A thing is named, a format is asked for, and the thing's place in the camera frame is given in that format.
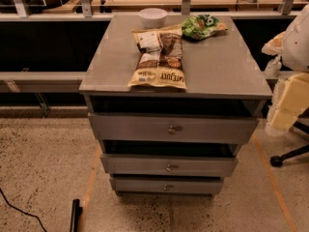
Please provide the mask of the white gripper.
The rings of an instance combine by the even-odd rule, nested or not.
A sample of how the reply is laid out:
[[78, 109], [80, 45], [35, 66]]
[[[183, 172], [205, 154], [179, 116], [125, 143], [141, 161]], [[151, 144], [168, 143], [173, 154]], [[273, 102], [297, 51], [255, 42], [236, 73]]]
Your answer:
[[[267, 55], [277, 55], [264, 70], [269, 77], [276, 77], [282, 67], [281, 56], [285, 33], [281, 32], [262, 47]], [[280, 78], [275, 85], [269, 124], [277, 131], [287, 131], [297, 118], [309, 108], [309, 73], [302, 72]]]

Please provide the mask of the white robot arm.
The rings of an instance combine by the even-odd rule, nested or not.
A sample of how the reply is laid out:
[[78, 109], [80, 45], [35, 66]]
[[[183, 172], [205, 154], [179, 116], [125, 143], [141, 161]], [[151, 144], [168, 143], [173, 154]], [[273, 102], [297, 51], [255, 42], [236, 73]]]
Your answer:
[[268, 77], [277, 76], [282, 66], [295, 72], [276, 83], [267, 115], [267, 133], [281, 135], [309, 108], [309, 5], [262, 52], [274, 56], [265, 69]]

